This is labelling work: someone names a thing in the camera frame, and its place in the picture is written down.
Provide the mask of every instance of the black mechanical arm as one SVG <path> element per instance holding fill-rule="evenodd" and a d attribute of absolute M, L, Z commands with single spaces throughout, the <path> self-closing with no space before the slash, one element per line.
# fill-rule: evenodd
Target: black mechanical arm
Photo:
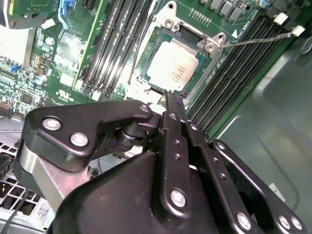
<path fill-rule="evenodd" d="M 50 234 L 307 233 L 222 141 L 208 144 L 181 100 L 162 116 L 137 100 L 36 109 L 14 172 L 56 212 Z M 143 152 L 89 180 L 91 160 Z"/>

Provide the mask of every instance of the wire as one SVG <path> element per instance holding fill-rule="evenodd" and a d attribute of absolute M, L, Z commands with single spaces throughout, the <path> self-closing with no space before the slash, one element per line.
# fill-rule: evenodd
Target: wire
<path fill-rule="evenodd" d="M 98 170 L 98 174 L 102 174 L 102 168 L 101 168 L 101 162 L 99 161 L 100 158 L 97 159 L 97 170 Z"/>
<path fill-rule="evenodd" d="M 9 217 L 9 219 L 6 221 L 2 231 L 0 234 L 7 234 L 7 231 L 11 225 L 11 222 L 13 220 L 13 218 L 15 217 L 17 211 L 21 208 L 22 204 L 24 203 L 24 201 L 26 200 L 27 196 L 28 196 L 28 192 L 29 190 L 26 189 L 25 193 L 24 193 L 24 196 L 22 198 L 22 200 L 20 201 L 20 203 L 18 204 L 18 206 L 15 208 L 14 212 L 11 214 L 11 216 Z"/>
<path fill-rule="evenodd" d="M 263 39 L 253 39 L 253 40 L 246 40 L 246 41 L 241 41 L 238 43 L 233 43 L 233 44 L 227 44 L 227 45 L 221 45 L 220 48 L 230 48 L 230 47 L 235 47 L 239 45 L 247 45 L 247 44 L 252 44 L 252 43 L 266 43 L 266 42 L 272 42 L 276 40 L 281 40 L 285 38 L 290 38 L 292 36 L 291 33 L 283 33 L 280 35 L 277 35 L 276 37 L 272 38 L 263 38 Z"/>

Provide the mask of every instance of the capacitor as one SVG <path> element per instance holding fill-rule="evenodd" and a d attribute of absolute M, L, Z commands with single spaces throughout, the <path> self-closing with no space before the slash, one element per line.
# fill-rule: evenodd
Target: capacitor
<path fill-rule="evenodd" d="M 35 78 L 35 83 L 37 85 L 44 85 L 47 83 L 47 80 L 48 80 L 47 76 L 41 75 Z"/>
<path fill-rule="evenodd" d="M 47 44 L 47 45 L 54 45 L 54 39 L 52 38 L 52 37 L 47 37 L 46 39 L 45 39 L 45 43 Z"/>
<path fill-rule="evenodd" d="M 265 8 L 268 5 L 268 1 L 267 0 L 258 0 L 257 5 L 261 8 Z"/>

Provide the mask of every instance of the motherboard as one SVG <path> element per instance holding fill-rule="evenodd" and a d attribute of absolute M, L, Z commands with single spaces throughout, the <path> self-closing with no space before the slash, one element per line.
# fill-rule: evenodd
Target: motherboard
<path fill-rule="evenodd" d="M 0 115 L 184 101 L 213 136 L 305 31 L 308 0 L 2 0 Z"/>

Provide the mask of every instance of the blue clip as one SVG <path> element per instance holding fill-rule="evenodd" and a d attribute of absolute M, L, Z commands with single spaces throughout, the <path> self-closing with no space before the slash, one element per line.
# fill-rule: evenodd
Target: blue clip
<path fill-rule="evenodd" d="M 67 7 L 73 7 L 75 5 L 75 0 L 60 0 L 58 6 L 58 19 L 62 23 L 64 29 L 68 29 L 68 25 L 63 19 L 67 15 Z"/>
<path fill-rule="evenodd" d="M 13 66 L 11 67 L 11 72 L 12 72 L 12 73 L 16 73 L 16 72 L 18 71 L 18 69 L 19 69 L 19 65 L 18 65 L 18 64 L 15 64 L 15 65 L 13 65 Z"/>

